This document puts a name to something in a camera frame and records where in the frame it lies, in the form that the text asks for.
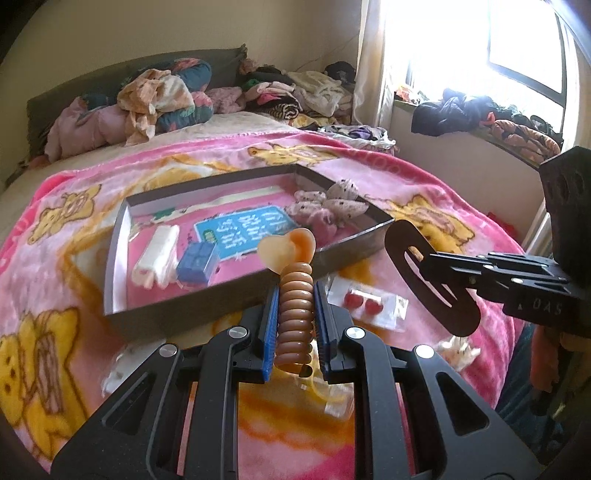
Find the wall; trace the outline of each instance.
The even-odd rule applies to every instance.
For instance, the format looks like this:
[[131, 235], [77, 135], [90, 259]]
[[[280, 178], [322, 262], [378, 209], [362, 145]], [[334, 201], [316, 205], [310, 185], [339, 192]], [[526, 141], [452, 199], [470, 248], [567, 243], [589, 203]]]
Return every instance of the wall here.
[[435, 175], [484, 214], [514, 225], [521, 241], [544, 194], [538, 173], [513, 155], [465, 132], [413, 134], [413, 115], [394, 109], [389, 129], [400, 157]]
[[361, 0], [48, 0], [0, 65], [0, 181], [27, 156], [27, 100], [66, 80], [155, 53], [243, 43], [253, 59], [287, 70], [355, 65], [360, 24]]

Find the heart-shaped top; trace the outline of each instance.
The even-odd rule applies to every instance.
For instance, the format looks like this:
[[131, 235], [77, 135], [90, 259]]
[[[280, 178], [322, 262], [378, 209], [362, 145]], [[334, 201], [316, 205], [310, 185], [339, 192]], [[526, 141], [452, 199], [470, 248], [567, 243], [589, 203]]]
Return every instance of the heart-shaped top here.
[[307, 228], [296, 228], [285, 235], [266, 236], [256, 248], [263, 265], [277, 274], [291, 263], [310, 263], [315, 251], [316, 239]]

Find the metal screw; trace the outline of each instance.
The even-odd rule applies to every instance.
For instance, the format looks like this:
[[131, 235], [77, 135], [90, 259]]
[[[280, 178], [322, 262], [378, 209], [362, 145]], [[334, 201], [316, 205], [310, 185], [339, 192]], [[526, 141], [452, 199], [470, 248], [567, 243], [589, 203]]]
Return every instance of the metal screw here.
[[244, 327], [232, 327], [228, 330], [228, 335], [231, 336], [232, 338], [244, 338], [246, 336], [246, 334], [248, 333], [248, 330], [246, 330]]
[[360, 338], [363, 338], [365, 336], [365, 330], [359, 327], [347, 328], [347, 331], [345, 333], [347, 334], [347, 337], [354, 338], [356, 340], [359, 340]]
[[421, 358], [431, 358], [435, 355], [435, 350], [428, 345], [418, 345], [414, 351]]
[[172, 343], [167, 343], [166, 345], [160, 347], [159, 353], [160, 356], [168, 358], [177, 354], [177, 348]]

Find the white sheet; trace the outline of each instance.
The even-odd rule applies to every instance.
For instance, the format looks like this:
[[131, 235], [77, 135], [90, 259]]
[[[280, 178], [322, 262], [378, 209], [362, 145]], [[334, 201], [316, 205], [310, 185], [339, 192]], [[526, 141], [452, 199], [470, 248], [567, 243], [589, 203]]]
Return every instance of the white sheet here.
[[222, 137], [225, 135], [245, 133], [270, 133], [270, 132], [293, 132], [297, 130], [288, 125], [279, 123], [266, 116], [250, 112], [229, 113], [226, 115], [214, 115], [213, 118], [204, 124], [193, 125], [176, 132], [161, 134], [154, 137], [147, 143], [124, 147], [111, 145], [99, 148], [91, 152], [77, 155], [75, 157], [60, 160], [48, 167], [39, 170], [26, 171], [10, 187], [0, 195], [0, 244], [10, 233], [10, 230], [20, 218], [27, 207], [33, 194], [43, 180], [54, 173], [63, 170], [81, 170], [93, 165], [120, 158], [125, 155], [151, 150], [156, 147], [163, 147], [178, 142], [195, 140], [198, 138]]

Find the brown spiral spring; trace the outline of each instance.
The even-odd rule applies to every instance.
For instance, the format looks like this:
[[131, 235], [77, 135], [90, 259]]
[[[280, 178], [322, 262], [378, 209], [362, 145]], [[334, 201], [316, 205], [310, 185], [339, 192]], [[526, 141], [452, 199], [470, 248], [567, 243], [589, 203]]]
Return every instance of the brown spiral spring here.
[[281, 271], [279, 325], [275, 366], [284, 372], [312, 374], [312, 320], [314, 318], [312, 267], [295, 262]]

